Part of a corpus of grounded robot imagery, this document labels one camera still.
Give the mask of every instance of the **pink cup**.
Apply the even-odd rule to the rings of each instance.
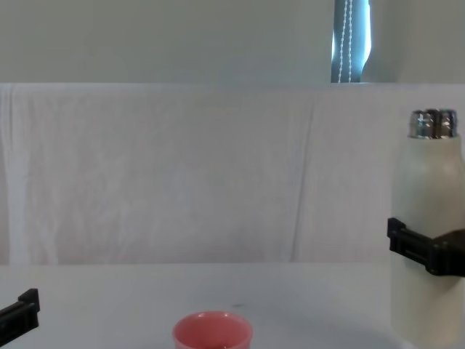
[[[183,318],[173,329],[176,349],[249,349],[252,326],[224,311],[206,311]]]

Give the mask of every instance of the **white sheet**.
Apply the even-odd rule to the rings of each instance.
[[[289,261],[308,92],[16,85],[13,264]]]
[[[410,113],[455,108],[465,136],[464,96],[465,85],[440,84],[314,91],[296,260],[387,261],[392,165]]]
[[[0,116],[9,115],[10,91],[10,85],[0,84]],[[4,147],[0,142],[0,264],[7,264],[9,259],[9,195],[4,159]]]

